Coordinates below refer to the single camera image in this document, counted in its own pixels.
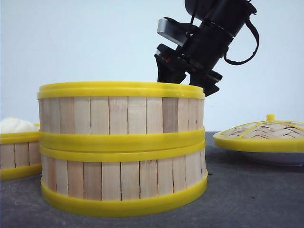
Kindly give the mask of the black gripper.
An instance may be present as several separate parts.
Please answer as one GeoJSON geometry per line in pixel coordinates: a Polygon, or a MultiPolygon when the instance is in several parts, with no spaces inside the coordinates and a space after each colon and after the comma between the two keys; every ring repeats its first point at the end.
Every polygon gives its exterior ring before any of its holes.
{"type": "Polygon", "coordinates": [[[216,83],[220,74],[211,71],[227,52],[233,37],[210,21],[199,27],[190,25],[183,46],[172,49],[164,44],[157,47],[157,82],[180,84],[190,74],[190,85],[203,88],[205,96],[219,91],[216,83]]]}

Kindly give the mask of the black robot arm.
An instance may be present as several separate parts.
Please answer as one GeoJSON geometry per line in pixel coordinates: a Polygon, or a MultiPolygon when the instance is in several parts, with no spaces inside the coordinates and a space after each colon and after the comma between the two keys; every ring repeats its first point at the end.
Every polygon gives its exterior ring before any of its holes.
{"type": "Polygon", "coordinates": [[[220,58],[231,65],[242,65],[252,59],[232,61],[228,47],[246,25],[259,42],[259,33],[250,22],[256,8],[248,0],[187,0],[186,11],[201,24],[182,23],[172,18],[159,19],[157,33],[177,44],[172,49],[164,44],[154,55],[158,67],[158,82],[181,83],[190,74],[190,85],[202,87],[206,96],[219,90],[216,83],[222,75],[213,71],[220,58]]]}

